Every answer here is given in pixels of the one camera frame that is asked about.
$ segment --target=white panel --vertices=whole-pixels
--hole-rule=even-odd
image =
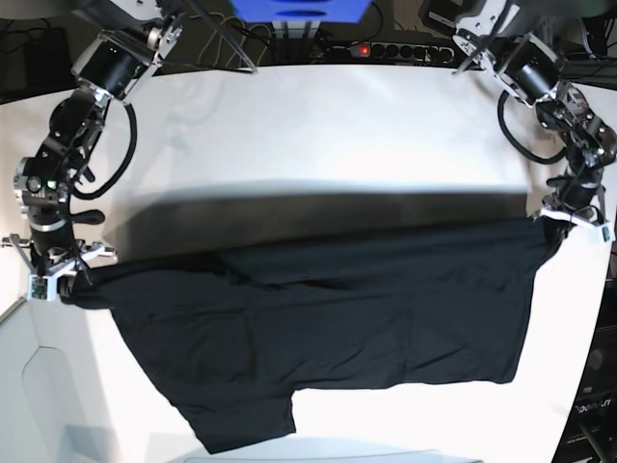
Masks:
[[[23,305],[0,324],[0,461],[57,463],[47,452],[22,386],[22,372],[39,344]]]

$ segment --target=table surface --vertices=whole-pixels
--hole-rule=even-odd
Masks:
[[[108,220],[104,227],[79,227],[78,235],[104,236],[118,243],[122,253],[122,244],[164,234],[163,241],[144,248],[144,253],[175,249],[168,241],[182,242],[180,249],[186,251],[204,245],[199,232],[167,233],[182,229],[176,225],[192,217],[201,232],[213,227],[225,235],[241,224],[242,239],[267,240],[291,222],[296,224],[292,234],[310,224],[317,207],[312,197],[321,198],[319,204],[334,202],[339,207],[346,199],[360,197],[362,203],[375,195],[400,199],[528,194],[527,210],[536,209],[547,192],[546,178],[563,166],[529,165],[512,149],[496,121],[499,90],[487,76],[450,74],[435,68],[320,66],[266,68],[257,76],[199,72],[154,78],[134,100],[139,121],[134,162],[119,184],[95,203]],[[617,126],[617,94],[584,91],[594,110]],[[13,199],[12,173],[21,157],[34,155],[47,133],[51,111],[65,97],[46,95],[0,107],[3,235],[25,232]],[[128,141],[125,115],[117,106],[110,111],[94,154],[97,184],[115,170]],[[538,128],[532,112],[512,104],[507,113],[512,131],[532,150],[544,155],[558,150],[559,142]],[[604,185],[607,215],[612,218],[617,168],[606,169]],[[344,201],[339,204],[341,196]],[[303,198],[303,208],[292,217],[281,214],[281,204],[275,201],[280,198]],[[272,201],[266,208],[258,206]],[[182,213],[187,204],[205,213],[197,220],[195,209],[189,208],[187,217]],[[392,216],[404,225],[408,215],[417,214],[413,202],[411,210],[403,212],[401,204],[395,204]],[[74,210],[91,206],[75,202]],[[154,218],[131,228],[148,210],[156,211]],[[362,215],[362,205],[355,205],[356,213]],[[237,215],[251,220],[238,222]],[[233,231],[221,225],[226,219],[234,224]],[[343,219],[355,220],[344,214]],[[256,225],[263,221],[267,227]],[[25,269],[10,250],[0,253],[0,293],[8,307],[20,291]],[[437,449],[488,463],[550,462],[593,336],[608,259],[608,245],[593,245],[585,230],[575,229],[538,272],[523,355],[511,384],[301,391],[293,397],[297,436],[236,450],[229,458]],[[105,421],[117,436],[124,461],[205,455],[186,421],[139,369],[109,313],[68,307],[50,311],[35,304],[26,310],[40,345],[63,350],[78,385],[84,381],[83,352],[92,353],[90,369],[95,365],[107,408]],[[75,317],[83,317],[87,327],[87,336],[79,340],[67,329]],[[89,410],[86,387],[77,390]]]

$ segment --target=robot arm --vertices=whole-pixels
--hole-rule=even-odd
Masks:
[[[572,12],[579,7],[578,14],[595,12],[598,2],[535,3],[532,8],[529,2],[513,0],[475,2],[457,20],[454,41],[468,58],[456,73],[476,63],[503,88],[497,108],[499,125],[521,154],[541,164],[567,159],[566,173],[549,181],[555,192],[544,199],[540,215],[598,229],[601,241],[614,240],[614,230],[602,210],[602,176],[604,167],[615,161],[617,134],[593,112],[577,87],[559,78],[557,55],[532,32],[540,24],[539,13],[562,13],[556,9],[564,7]],[[535,108],[541,125],[557,131],[566,148],[550,159],[523,148],[503,120],[503,105],[509,96]],[[591,205],[596,196],[600,208]]]
[[[79,87],[52,113],[49,134],[37,154],[19,163],[13,189],[29,224],[31,240],[12,235],[3,245],[17,248],[30,269],[28,299],[55,299],[59,278],[79,270],[88,278],[87,260],[114,255],[100,243],[88,247],[75,238],[73,224],[99,225],[105,216],[95,209],[71,214],[70,201],[73,196],[82,200],[102,196],[128,167],[137,141],[130,98],[163,65],[181,34],[185,17],[177,11],[146,26],[101,32],[73,67]],[[96,192],[85,194],[77,185],[83,179],[94,181],[88,164],[113,100],[126,109],[131,143],[112,178]],[[24,247],[30,248],[31,259],[21,249]]]
[[[2,9],[14,8],[15,18],[48,15],[41,10],[24,11],[33,5],[31,2],[2,1]],[[185,1],[206,22],[211,21],[196,0]],[[88,259],[113,255],[113,250],[102,244],[87,247],[75,239],[73,224],[97,225],[104,221],[104,215],[98,210],[71,214],[70,200],[72,196],[83,200],[102,196],[128,165],[137,130],[130,98],[160,68],[181,34],[185,14],[175,4],[176,0],[138,0],[137,3],[133,0],[40,0],[36,3],[37,8],[64,9],[55,14],[77,10],[109,30],[103,31],[76,63],[73,72],[79,88],[56,108],[49,135],[35,157],[21,161],[13,178],[14,192],[30,225],[32,239],[21,241],[12,235],[3,244],[14,246],[31,271],[27,289],[30,299],[55,299],[60,277],[83,271],[88,278]],[[565,221],[564,229],[572,225],[588,227],[599,232],[601,241],[613,240],[614,232],[602,211],[602,175],[604,166],[615,160],[617,135],[591,110],[578,88],[559,78],[557,56],[532,33],[541,14],[553,13],[553,8],[581,15],[600,4],[607,10],[606,1],[568,0],[565,6],[561,0],[477,0],[467,4],[469,8],[459,17],[454,37],[468,55],[458,72],[476,63],[504,89],[499,99],[500,125],[523,155],[544,164],[563,157],[568,160],[565,174],[550,180],[555,192],[545,198],[541,215]],[[503,104],[509,96],[535,108],[540,123],[557,131],[566,148],[547,160],[518,144],[502,120]],[[77,184],[82,178],[94,181],[88,164],[113,100],[126,108],[132,143],[119,171],[97,192],[87,195],[78,190]],[[600,208],[591,205],[596,196]],[[21,249],[24,247],[31,248],[32,261]]]

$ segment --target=white table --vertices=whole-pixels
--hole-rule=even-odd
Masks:
[[[592,88],[585,94],[594,110],[617,126],[617,94]],[[25,232],[13,201],[13,169],[22,156],[34,155],[47,133],[52,109],[66,96],[47,95],[0,107],[2,234]],[[497,96],[498,88],[486,76],[468,73],[453,78],[447,69],[430,68],[289,67],[264,69],[258,76],[205,72],[155,78],[134,102],[140,131],[134,163],[116,188],[95,204],[108,215],[105,228],[80,227],[78,234],[88,239],[104,235],[122,246],[128,242],[123,225],[129,219],[153,204],[192,201],[204,207],[195,220],[201,229],[219,227],[225,234],[228,230],[221,223],[249,216],[252,221],[233,223],[247,227],[242,239],[255,232],[258,241],[279,236],[280,228],[290,222],[309,223],[314,204],[306,203],[289,218],[277,216],[275,207],[253,208],[259,204],[255,198],[316,194],[529,193],[527,209],[532,211],[547,192],[546,178],[563,166],[530,166],[510,147],[498,129]],[[532,113],[521,105],[512,105],[508,113],[512,131],[524,144],[538,153],[558,150],[554,139],[537,128]],[[120,163],[127,140],[125,115],[112,107],[92,164],[99,182]],[[617,168],[606,170],[604,185],[607,215],[614,217]],[[225,214],[225,203],[207,208],[221,198],[234,199],[234,217]],[[243,202],[251,206],[238,208]],[[74,210],[93,205],[75,202]],[[134,243],[148,238],[148,230],[168,232],[171,222],[190,222],[181,211],[159,210],[168,215],[161,216],[158,225],[146,221],[142,235],[131,238]],[[264,210],[275,217],[260,217]],[[194,212],[190,209],[188,216]],[[413,223],[413,215],[413,209],[406,210],[396,220]],[[247,225],[261,220],[267,227]],[[180,250],[221,244],[214,238],[200,242],[195,228],[187,233]],[[176,244],[181,237],[169,236]],[[171,249],[175,247],[170,244],[163,251]],[[8,306],[19,293],[25,269],[10,250],[1,253],[0,293]],[[594,246],[584,230],[576,229],[540,270],[513,383],[302,391],[293,397],[296,436],[240,449],[228,457],[317,458],[437,449],[488,463],[550,462],[592,339],[608,256],[608,245]],[[29,335],[16,336],[19,330]],[[46,373],[55,378],[49,384],[72,385],[54,391],[72,390],[80,397],[79,413],[73,413],[67,411],[72,405],[65,403],[66,393],[57,392],[60,398],[52,395],[50,400],[58,403],[57,421],[69,414],[73,424],[104,429],[93,435],[100,447],[107,446],[108,461],[181,462],[205,455],[186,421],[139,369],[107,312],[28,305],[0,325],[0,344],[0,370],[14,375],[13,382],[0,382],[0,408],[9,400],[15,420],[9,426],[0,417],[0,428],[11,431],[0,432],[0,456],[3,451],[18,454],[11,438],[15,433],[43,432],[37,424],[42,419],[32,411],[37,389],[24,386],[21,376],[22,364],[35,353],[47,352],[37,350],[39,346],[64,353],[64,361],[37,358],[43,369],[60,362],[64,367],[52,369],[70,371],[65,376],[73,383],[54,376],[60,373]],[[21,357],[16,354],[20,349]],[[28,365],[34,369],[27,376],[37,377],[38,363]],[[15,418],[21,414],[25,418]],[[49,429],[57,425],[44,426],[53,434]],[[39,443],[47,453],[58,445],[51,437]],[[38,451],[37,446],[29,451]]]

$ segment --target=black t-shirt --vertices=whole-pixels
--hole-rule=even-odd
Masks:
[[[512,381],[543,219],[351,234],[94,270],[65,302],[111,308],[210,453],[295,431],[294,391]]]

